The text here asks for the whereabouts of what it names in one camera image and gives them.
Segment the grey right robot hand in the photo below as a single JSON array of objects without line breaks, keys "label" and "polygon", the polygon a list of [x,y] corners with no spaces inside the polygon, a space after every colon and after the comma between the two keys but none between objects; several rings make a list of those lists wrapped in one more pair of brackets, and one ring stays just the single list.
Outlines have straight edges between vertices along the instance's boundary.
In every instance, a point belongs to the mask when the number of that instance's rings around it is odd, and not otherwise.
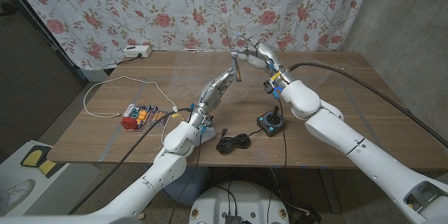
[{"label": "grey right robot hand", "polygon": [[275,51],[267,44],[252,36],[245,36],[245,34],[239,34],[239,37],[246,45],[241,48],[231,49],[230,55],[232,58],[248,62],[256,69],[262,69],[270,77],[271,81],[277,82],[282,88],[297,80],[283,67]]}]

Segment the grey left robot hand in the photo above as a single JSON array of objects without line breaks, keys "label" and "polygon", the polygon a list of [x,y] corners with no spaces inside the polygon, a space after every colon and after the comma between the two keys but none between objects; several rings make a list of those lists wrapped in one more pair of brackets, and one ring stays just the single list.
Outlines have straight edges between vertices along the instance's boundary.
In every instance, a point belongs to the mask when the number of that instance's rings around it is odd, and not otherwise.
[{"label": "grey left robot hand", "polygon": [[189,124],[199,129],[204,121],[210,116],[211,112],[218,107],[221,98],[228,87],[235,79],[233,68],[230,67],[219,77],[208,82],[199,95],[199,100],[192,112]]}]

